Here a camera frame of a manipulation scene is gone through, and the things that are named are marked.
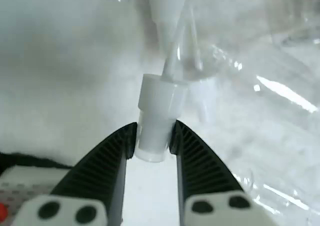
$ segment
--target clear plastic bag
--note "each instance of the clear plastic bag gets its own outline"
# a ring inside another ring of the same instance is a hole
[[[275,43],[320,44],[320,0],[264,1]]]

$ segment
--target white plastic connector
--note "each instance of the white plastic connector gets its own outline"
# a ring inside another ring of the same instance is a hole
[[[197,108],[200,121],[206,124],[211,123],[214,120],[218,93],[216,78],[209,77],[191,82],[189,93]]]
[[[177,118],[181,115],[188,86],[145,74],[139,99],[140,120],[135,155],[148,162],[162,162]]]
[[[161,50],[168,54],[185,0],[149,0]]]

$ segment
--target transparent plastic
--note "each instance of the transparent plastic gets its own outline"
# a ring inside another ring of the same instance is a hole
[[[317,226],[319,79],[262,42],[268,35],[266,18],[259,17],[265,8],[253,1],[248,14],[247,0],[188,1],[191,9],[181,14],[184,26],[178,22],[173,39],[169,75],[190,85],[214,79],[208,104],[216,120],[207,129],[213,139],[206,142],[280,226]],[[202,90],[197,91],[190,94],[195,102]]]
[[[320,44],[320,0],[264,0],[272,39],[283,46]]]

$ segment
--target black circular hole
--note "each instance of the black circular hole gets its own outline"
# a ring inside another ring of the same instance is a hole
[[[56,216],[59,209],[60,209],[60,203],[58,203],[57,201],[47,202],[44,205],[42,205],[41,208],[39,209],[38,216],[42,220],[48,220]]]
[[[192,211],[198,214],[209,214],[214,211],[214,207],[207,201],[196,201],[192,205]]]
[[[242,196],[232,196],[229,199],[229,206],[237,209],[248,209],[251,207],[248,200]]]
[[[80,208],[78,212],[76,212],[75,220],[82,225],[88,224],[96,218],[96,215],[96,208],[94,206],[87,205]]]

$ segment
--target black fabric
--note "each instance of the black fabric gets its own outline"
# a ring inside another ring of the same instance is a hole
[[[37,158],[21,153],[5,154],[0,152],[0,175],[13,166],[28,166],[40,168],[71,169],[71,166],[63,165],[46,158]]]

